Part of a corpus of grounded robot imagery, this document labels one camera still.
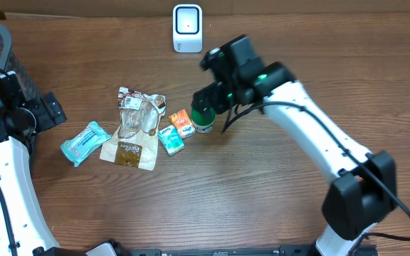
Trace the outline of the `green lid jar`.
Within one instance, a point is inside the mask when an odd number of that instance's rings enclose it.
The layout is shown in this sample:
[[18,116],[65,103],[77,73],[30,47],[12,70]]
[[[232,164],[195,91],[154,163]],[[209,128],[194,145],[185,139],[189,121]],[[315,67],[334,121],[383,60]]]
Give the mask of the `green lid jar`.
[[204,113],[192,108],[191,109],[191,121],[194,125],[196,132],[208,133],[214,127],[216,114],[213,108],[207,109]]

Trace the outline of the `orange Kleenex tissue pack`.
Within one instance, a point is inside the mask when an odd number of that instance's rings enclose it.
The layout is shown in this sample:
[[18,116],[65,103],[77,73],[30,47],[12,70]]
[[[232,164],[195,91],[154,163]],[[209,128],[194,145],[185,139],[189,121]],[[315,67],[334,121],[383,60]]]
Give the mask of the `orange Kleenex tissue pack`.
[[196,132],[195,127],[185,109],[170,115],[169,120],[177,129],[179,136],[182,139],[191,137]]

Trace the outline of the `mint wet wipes pack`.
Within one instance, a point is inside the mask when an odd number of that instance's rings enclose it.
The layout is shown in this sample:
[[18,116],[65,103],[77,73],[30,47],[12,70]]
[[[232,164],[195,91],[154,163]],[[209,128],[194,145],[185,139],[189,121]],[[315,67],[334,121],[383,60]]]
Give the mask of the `mint wet wipes pack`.
[[74,167],[79,167],[97,148],[109,140],[111,136],[96,122],[87,127],[73,139],[61,145],[61,151]]

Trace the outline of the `teal Kleenex tissue pack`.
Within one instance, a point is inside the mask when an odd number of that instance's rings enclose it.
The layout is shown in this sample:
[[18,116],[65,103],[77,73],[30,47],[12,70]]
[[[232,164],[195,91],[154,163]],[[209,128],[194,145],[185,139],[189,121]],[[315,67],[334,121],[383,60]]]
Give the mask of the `teal Kleenex tissue pack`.
[[169,125],[168,127],[159,130],[158,137],[169,156],[175,155],[185,147],[184,142],[174,125]]

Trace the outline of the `brown paper bread bag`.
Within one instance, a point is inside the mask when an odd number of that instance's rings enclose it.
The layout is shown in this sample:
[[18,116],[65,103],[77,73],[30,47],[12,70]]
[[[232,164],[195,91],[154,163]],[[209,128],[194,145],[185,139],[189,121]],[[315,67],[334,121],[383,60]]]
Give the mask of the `brown paper bread bag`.
[[166,97],[121,87],[117,99],[120,125],[102,145],[100,159],[152,171],[157,160],[159,123],[167,108]]

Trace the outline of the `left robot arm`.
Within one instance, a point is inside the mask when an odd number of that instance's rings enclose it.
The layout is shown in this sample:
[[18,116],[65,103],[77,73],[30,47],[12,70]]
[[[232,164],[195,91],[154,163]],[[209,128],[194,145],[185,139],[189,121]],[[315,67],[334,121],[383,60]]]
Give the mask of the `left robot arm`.
[[27,99],[16,73],[0,68],[0,255],[77,255],[48,228],[30,171],[30,139],[65,121],[53,93]]

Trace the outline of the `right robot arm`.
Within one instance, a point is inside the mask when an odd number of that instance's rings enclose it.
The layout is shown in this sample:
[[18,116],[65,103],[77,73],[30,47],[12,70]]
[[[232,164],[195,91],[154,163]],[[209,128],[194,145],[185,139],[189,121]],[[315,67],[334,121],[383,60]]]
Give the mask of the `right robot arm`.
[[248,36],[205,53],[202,70],[214,82],[193,95],[191,120],[201,133],[226,112],[224,129],[253,110],[279,124],[317,164],[329,185],[322,204],[324,233],[309,255],[353,255],[365,235],[396,208],[396,164],[392,156],[347,136],[311,99],[282,64],[265,65]]

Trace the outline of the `white barcode scanner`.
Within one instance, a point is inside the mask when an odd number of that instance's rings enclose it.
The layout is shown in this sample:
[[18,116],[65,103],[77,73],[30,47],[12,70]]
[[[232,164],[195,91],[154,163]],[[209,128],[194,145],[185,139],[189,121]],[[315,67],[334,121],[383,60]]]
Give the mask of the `white barcode scanner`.
[[178,53],[200,53],[203,45],[203,13],[197,4],[177,4],[172,11],[172,40]]

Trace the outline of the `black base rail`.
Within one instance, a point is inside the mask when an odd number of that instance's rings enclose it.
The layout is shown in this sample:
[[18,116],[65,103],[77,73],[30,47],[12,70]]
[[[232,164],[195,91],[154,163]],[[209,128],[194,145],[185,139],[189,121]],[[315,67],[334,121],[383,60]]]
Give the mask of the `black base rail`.
[[311,256],[320,255],[311,245],[281,245],[277,248],[240,248],[209,250],[128,250],[130,256]]

